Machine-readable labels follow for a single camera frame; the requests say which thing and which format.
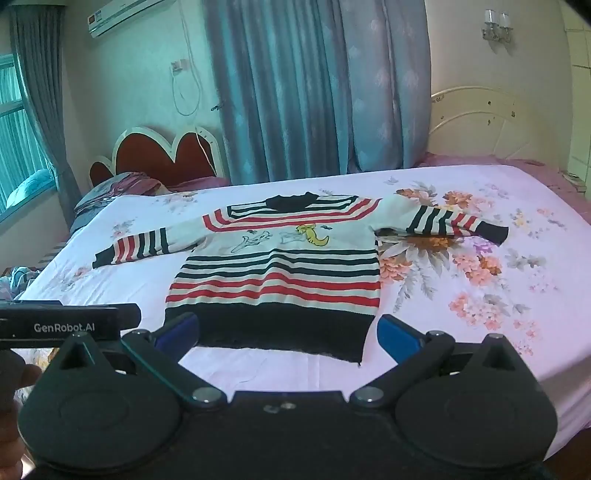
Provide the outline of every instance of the red headboard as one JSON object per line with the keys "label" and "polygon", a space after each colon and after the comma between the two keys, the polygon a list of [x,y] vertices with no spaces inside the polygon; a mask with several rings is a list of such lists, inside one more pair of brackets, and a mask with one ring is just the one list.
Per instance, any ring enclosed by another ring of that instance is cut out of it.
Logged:
{"label": "red headboard", "polygon": [[219,170],[219,148],[213,135],[206,130],[187,128],[170,145],[159,133],[138,127],[119,137],[112,161],[103,157],[92,164],[90,180],[97,186],[114,174],[139,171],[171,187],[188,180],[216,176],[216,171],[221,173]]}

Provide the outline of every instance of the pink bedding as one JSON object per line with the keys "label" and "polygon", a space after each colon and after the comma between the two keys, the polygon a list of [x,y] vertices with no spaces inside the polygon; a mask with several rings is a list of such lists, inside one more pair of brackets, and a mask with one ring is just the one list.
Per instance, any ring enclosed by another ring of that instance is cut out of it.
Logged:
{"label": "pink bedding", "polygon": [[484,157],[453,157],[450,155],[435,155],[427,153],[424,160],[416,167],[441,167],[446,165],[509,165],[516,167],[543,185],[546,185],[556,195],[563,199],[575,212],[591,225],[591,202],[582,193],[567,182],[556,168],[549,167],[535,160],[505,160],[494,155]]}

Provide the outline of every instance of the bed sheet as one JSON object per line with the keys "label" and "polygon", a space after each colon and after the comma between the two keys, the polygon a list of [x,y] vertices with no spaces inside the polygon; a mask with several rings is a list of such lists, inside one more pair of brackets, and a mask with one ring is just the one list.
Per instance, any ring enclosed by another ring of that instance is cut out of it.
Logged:
{"label": "bed sheet", "polygon": [[[557,408],[557,451],[591,421],[589,226],[548,188],[508,166],[448,166],[234,186],[163,197],[124,196],[79,231],[23,299],[63,304],[137,303],[141,327],[164,320],[168,287],[187,253],[91,269],[96,252],[124,235],[277,194],[403,194],[417,203],[479,215],[510,227],[501,247],[478,237],[380,239],[378,317],[394,313],[416,329],[460,342],[505,334]],[[26,358],[39,352],[20,353]],[[341,390],[345,397],[395,366],[379,347],[375,322],[360,365],[298,352],[194,348],[181,361],[221,388]]]}

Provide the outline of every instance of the wall socket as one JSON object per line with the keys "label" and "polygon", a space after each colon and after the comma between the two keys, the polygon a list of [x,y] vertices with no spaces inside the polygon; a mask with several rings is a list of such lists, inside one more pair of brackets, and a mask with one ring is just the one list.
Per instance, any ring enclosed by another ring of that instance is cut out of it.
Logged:
{"label": "wall socket", "polygon": [[170,71],[173,72],[173,75],[178,75],[183,70],[187,70],[189,68],[189,61],[187,59],[175,60],[170,63]]}

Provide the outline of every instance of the sweater sleeve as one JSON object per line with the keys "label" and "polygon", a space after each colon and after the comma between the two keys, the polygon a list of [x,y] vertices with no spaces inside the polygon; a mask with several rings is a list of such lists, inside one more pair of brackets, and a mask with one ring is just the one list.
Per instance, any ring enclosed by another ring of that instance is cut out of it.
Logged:
{"label": "sweater sleeve", "polygon": [[509,235],[509,227],[493,225],[455,210],[419,205],[397,194],[379,201],[369,215],[369,223],[374,231],[391,228],[401,235],[478,235],[497,245]]}
{"label": "sweater sleeve", "polygon": [[203,220],[199,218],[167,228],[125,236],[119,238],[106,250],[97,253],[92,267],[118,265],[156,255],[180,252],[197,245],[206,234]]}

